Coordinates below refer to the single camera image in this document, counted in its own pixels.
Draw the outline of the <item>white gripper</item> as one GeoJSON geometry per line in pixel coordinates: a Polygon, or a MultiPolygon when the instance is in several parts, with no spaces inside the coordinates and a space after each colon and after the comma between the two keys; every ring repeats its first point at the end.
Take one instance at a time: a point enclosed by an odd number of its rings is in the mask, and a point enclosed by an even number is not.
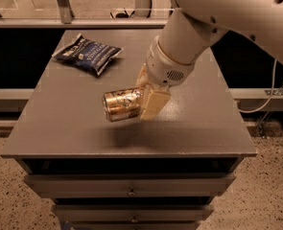
{"type": "MultiPolygon", "coordinates": [[[[142,65],[136,80],[137,87],[145,87],[148,78],[152,83],[162,86],[177,86],[182,84],[195,68],[195,63],[181,64],[169,58],[161,49],[157,36],[151,44],[145,64],[142,65]]],[[[170,101],[168,90],[158,90],[147,87],[142,102],[141,120],[152,120],[170,101]]]]}

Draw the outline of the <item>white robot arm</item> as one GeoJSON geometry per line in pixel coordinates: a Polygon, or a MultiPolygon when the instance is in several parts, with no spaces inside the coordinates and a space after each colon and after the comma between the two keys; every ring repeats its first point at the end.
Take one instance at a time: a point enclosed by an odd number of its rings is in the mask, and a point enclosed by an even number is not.
{"type": "Polygon", "coordinates": [[[145,90],[140,118],[153,119],[182,84],[198,57],[226,32],[244,36],[283,64],[283,0],[175,0],[154,39],[136,85],[145,90]]]}

